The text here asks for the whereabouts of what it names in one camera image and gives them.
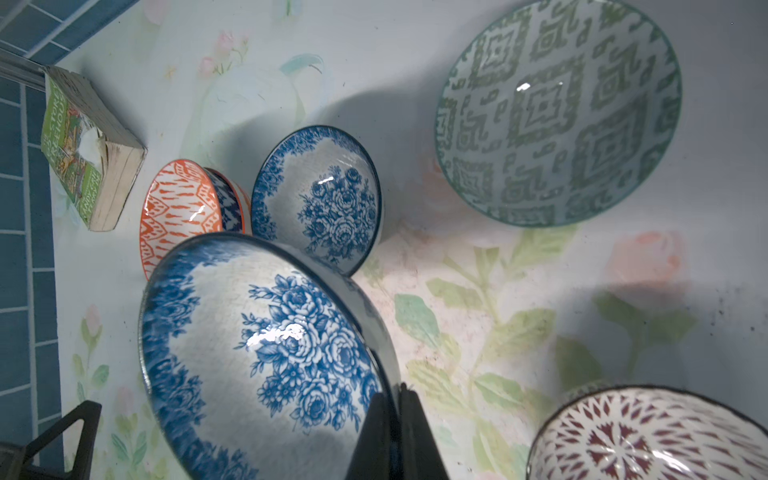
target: geometric pattern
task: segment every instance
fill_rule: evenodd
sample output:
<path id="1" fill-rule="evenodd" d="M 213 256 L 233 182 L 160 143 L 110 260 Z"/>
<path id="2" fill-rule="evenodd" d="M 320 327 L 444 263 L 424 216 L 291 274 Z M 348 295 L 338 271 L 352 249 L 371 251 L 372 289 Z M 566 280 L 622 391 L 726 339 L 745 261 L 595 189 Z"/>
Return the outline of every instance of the geometric pattern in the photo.
<path id="1" fill-rule="evenodd" d="M 531 478 L 768 478 L 768 435 L 700 397 L 624 388 L 580 399 L 553 418 L 531 452 Z"/>
<path id="2" fill-rule="evenodd" d="M 573 223 L 647 179 L 681 105 L 677 58 L 648 17 L 610 0 L 540 0 L 458 58 L 435 119 L 437 158 L 491 218 Z"/>
<path id="3" fill-rule="evenodd" d="M 232 196 L 230 188 L 224 197 Z M 232 210 L 230 217 L 237 218 L 242 210 L 237 196 L 234 198 L 234 203 L 228 202 Z M 222 231 L 221 214 L 217 189 L 200 165 L 175 160 L 163 167 L 152 181 L 141 210 L 139 251 L 147 280 L 160 260 L 177 244 L 195 235 Z M 243 232 L 242 218 L 232 221 L 228 217 L 227 224 L 232 231 Z"/>

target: bowl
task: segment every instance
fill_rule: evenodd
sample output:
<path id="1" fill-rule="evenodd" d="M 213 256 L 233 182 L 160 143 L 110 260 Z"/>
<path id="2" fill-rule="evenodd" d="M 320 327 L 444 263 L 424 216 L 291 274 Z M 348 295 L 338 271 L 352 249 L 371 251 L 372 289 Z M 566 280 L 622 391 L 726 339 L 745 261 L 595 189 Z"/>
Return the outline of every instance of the bowl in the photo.
<path id="1" fill-rule="evenodd" d="M 220 172 L 189 160 L 161 168 L 141 209 L 139 251 L 149 280 L 157 263 L 182 240 L 210 232 L 250 233 L 246 197 Z"/>
<path id="2" fill-rule="evenodd" d="M 472 207 L 552 227 L 622 201 L 672 141 L 682 79 L 642 12 L 610 0 L 541 0 L 490 24 L 439 99 L 437 158 Z"/>
<path id="3" fill-rule="evenodd" d="M 370 156 L 354 137 L 313 126 L 282 140 L 251 197 L 253 235 L 292 245 L 352 276 L 379 235 L 382 200 Z"/>
<path id="4" fill-rule="evenodd" d="M 379 314 L 292 247 L 185 240 L 153 272 L 139 324 L 152 409 L 193 478 L 343 478 L 372 395 L 395 406 Z"/>
<path id="5" fill-rule="evenodd" d="M 606 389 L 548 421 L 534 440 L 527 478 L 768 478 L 768 432 L 690 392 Z"/>

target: orange patterned bowl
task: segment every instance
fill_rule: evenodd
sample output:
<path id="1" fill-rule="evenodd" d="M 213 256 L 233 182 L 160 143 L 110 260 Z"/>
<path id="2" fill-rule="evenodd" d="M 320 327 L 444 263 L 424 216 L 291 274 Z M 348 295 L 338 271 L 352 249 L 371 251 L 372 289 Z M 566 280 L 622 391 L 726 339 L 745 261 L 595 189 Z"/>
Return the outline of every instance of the orange patterned bowl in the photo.
<path id="1" fill-rule="evenodd" d="M 242 189 L 220 172 L 175 160 L 155 176 L 141 210 L 139 251 L 144 275 L 173 247 L 210 232 L 250 235 L 250 208 Z"/>

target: rose pattern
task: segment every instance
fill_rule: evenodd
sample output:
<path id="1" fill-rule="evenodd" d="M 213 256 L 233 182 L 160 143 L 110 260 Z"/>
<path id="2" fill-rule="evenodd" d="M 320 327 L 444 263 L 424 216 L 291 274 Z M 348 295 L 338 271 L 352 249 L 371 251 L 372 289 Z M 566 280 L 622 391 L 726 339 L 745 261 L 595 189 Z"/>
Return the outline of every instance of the rose pattern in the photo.
<path id="1" fill-rule="evenodd" d="M 361 158 L 369 158 L 353 138 L 335 128 L 315 126 L 290 135 L 266 159 L 253 187 L 251 224 L 255 237 L 277 240 L 277 225 L 266 201 L 275 196 L 285 181 L 286 157 L 314 151 L 325 139 Z M 310 239 L 305 248 L 307 253 L 330 266 L 351 259 L 354 253 L 365 255 L 378 227 L 379 199 L 369 180 L 363 179 L 357 169 L 351 167 L 342 172 L 341 167 L 331 167 L 301 198 L 304 205 L 297 215 L 304 235 Z"/>
<path id="2" fill-rule="evenodd" d="M 189 375 L 168 347 L 172 336 L 186 333 L 184 327 L 192 322 L 192 312 L 200 303 L 200 297 L 194 295 L 192 270 L 199 265 L 228 262 L 239 255 L 240 251 L 223 244 L 198 245 L 179 252 L 162 272 L 162 279 L 147 291 L 150 300 L 141 316 L 142 353 L 151 385 L 151 405 L 168 443 L 194 478 L 256 480 L 258 473 L 240 450 L 230 454 L 197 436 L 194 426 L 204 417 L 202 382 Z"/>
<path id="3" fill-rule="evenodd" d="M 249 293 L 270 301 L 270 318 L 242 313 L 246 328 L 235 346 L 256 354 L 252 377 L 271 368 L 259 401 L 272 416 L 293 404 L 290 418 L 306 434 L 319 425 L 340 430 L 348 420 L 359 431 L 359 407 L 367 412 L 381 388 L 365 346 L 330 298 L 297 272 Z"/>
<path id="4" fill-rule="evenodd" d="M 678 232 L 645 232 L 616 242 L 605 269 L 609 291 L 641 310 L 668 310 L 682 302 L 690 278 Z"/>
<path id="5" fill-rule="evenodd" d="M 353 253 L 366 254 L 376 229 L 375 198 L 368 179 L 363 180 L 357 169 L 350 167 L 342 173 L 341 167 L 334 165 L 309 195 L 301 197 L 304 208 L 299 221 L 304 224 L 304 235 L 310 238 L 304 249 L 307 253 L 334 265 L 351 259 Z M 326 249 L 325 254 L 319 253 L 319 248 Z"/>

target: blue and white bowl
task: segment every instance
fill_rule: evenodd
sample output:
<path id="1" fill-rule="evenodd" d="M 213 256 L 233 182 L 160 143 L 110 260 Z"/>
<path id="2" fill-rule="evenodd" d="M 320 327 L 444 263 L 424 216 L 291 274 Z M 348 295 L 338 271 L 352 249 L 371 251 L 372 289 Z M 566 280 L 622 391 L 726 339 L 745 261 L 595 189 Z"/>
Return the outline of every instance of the blue and white bowl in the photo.
<path id="1" fill-rule="evenodd" d="M 373 248 L 382 218 L 371 158 L 334 127 L 306 127 L 281 141 L 251 200 L 255 237 L 292 245 L 348 276 Z"/>
<path id="2" fill-rule="evenodd" d="M 200 479 L 343 478 L 373 394 L 391 402 L 399 383 L 392 340 L 354 282 L 238 233 L 162 259 L 140 348 L 157 420 Z"/>

